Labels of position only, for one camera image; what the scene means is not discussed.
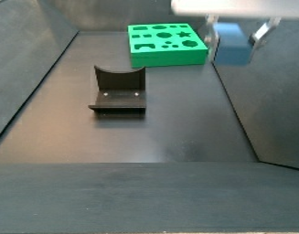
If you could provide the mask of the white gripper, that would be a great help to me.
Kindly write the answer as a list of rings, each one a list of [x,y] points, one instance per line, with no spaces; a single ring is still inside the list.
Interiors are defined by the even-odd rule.
[[[249,35],[256,49],[277,27],[281,18],[299,18],[299,0],[170,0],[170,9],[178,16],[205,16],[208,60],[215,58],[219,34],[215,25],[223,17],[271,17]]]

